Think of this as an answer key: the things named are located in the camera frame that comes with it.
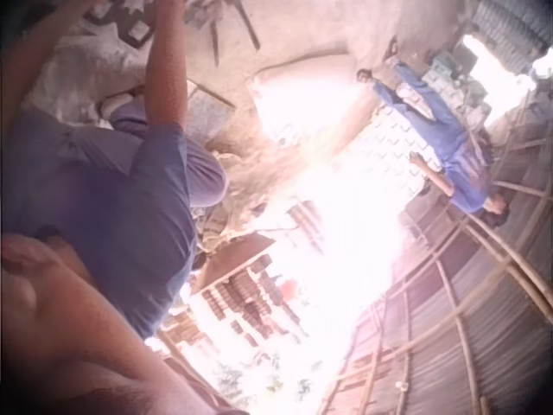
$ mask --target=corrugated metal sheet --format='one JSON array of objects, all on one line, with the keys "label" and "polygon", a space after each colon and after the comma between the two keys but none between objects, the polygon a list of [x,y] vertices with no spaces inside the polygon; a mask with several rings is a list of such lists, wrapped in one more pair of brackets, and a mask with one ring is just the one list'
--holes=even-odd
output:
[{"label": "corrugated metal sheet", "polygon": [[439,339],[415,348],[412,359],[414,370],[406,413],[470,412],[467,370],[455,327],[440,335]]},{"label": "corrugated metal sheet", "polygon": [[[518,138],[530,141],[536,136],[535,131],[527,132],[525,134],[525,129],[518,131]],[[543,149],[518,150],[509,154],[500,178],[543,189],[550,178],[550,165],[550,152]],[[512,213],[498,234],[518,249],[521,246],[520,235],[528,225],[538,198],[514,191],[506,194],[511,200]],[[436,198],[427,203],[426,208],[438,206],[435,201]],[[541,278],[549,283],[553,238],[550,208],[549,205],[543,211],[536,232],[531,234],[525,244],[527,248],[522,251]],[[414,216],[413,219],[421,220],[424,214],[415,210]],[[437,241],[442,240],[444,230],[451,228],[451,225],[446,226],[448,220],[445,215],[440,221],[442,223],[436,225],[440,229],[436,231],[440,236],[435,238]],[[499,252],[503,252],[494,241],[490,242],[498,247]],[[455,236],[440,258],[457,303],[462,304],[461,321],[467,332],[480,396],[487,399],[493,413],[520,413],[537,383],[550,374],[553,367],[549,323],[517,280],[505,270],[501,271],[497,259],[468,233],[461,232]],[[400,284],[401,281],[398,281],[391,292],[396,292]],[[452,304],[435,264],[409,287],[408,294],[412,339],[417,342],[417,337],[420,339],[436,324],[441,329],[410,349],[409,389],[404,413],[473,413],[467,357],[461,344],[459,327],[454,318],[449,317],[452,315]],[[404,376],[406,353],[403,352],[409,340],[404,312],[403,295],[400,294],[388,303],[382,362],[377,369],[367,414],[396,411],[399,401],[396,382]],[[368,365],[372,362],[379,336],[371,323],[370,310],[360,321],[362,324],[351,358],[328,405],[331,410],[324,413],[357,413],[369,373]],[[391,353],[392,349],[398,348],[402,348],[403,352],[397,356]]]}]

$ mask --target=man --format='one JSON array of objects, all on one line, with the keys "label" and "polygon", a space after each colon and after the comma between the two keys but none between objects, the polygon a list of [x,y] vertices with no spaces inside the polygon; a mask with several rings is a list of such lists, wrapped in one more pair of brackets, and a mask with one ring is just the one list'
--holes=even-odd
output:
[{"label": "man", "polygon": [[103,105],[113,131],[19,111],[56,42],[94,3],[67,0],[4,56],[3,232],[47,241],[146,338],[190,272],[190,207],[219,202],[226,176],[183,135],[184,0],[157,2],[143,96]]},{"label": "man", "polygon": [[2,414],[247,415],[164,363],[36,239],[3,236],[1,310]]},{"label": "man", "polygon": [[415,131],[433,149],[443,167],[444,176],[438,174],[417,153],[410,154],[410,162],[462,211],[473,213],[481,208],[505,216],[507,206],[501,195],[490,192],[490,178],[469,139],[469,131],[451,112],[442,97],[397,57],[397,44],[392,40],[385,57],[397,74],[421,95],[435,119],[424,117],[411,105],[399,98],[395,91],[372,77],[370,70],[361,69],[358,80],[373,85],[374,92],[390,107],[407,118]]}]

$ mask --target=blue shirt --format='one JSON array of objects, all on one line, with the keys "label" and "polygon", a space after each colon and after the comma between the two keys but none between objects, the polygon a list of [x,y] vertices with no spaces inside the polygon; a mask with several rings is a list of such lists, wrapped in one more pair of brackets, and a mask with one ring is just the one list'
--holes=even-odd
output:
[{"label": "blue shirt", "polygon": [[486,166],[476,156],[474,147],[463,144],[443,164],[445,176],[454,186],[451,201],[460,210],[480,210],[489,194],[490,181]]},{"label": "blue shirt", "polygon": [[155,333],[194,258],[186,160],[181,127],[150,127],[128,175],[63,161],[22,215],[28,236],[60,232],[142,338]]}]

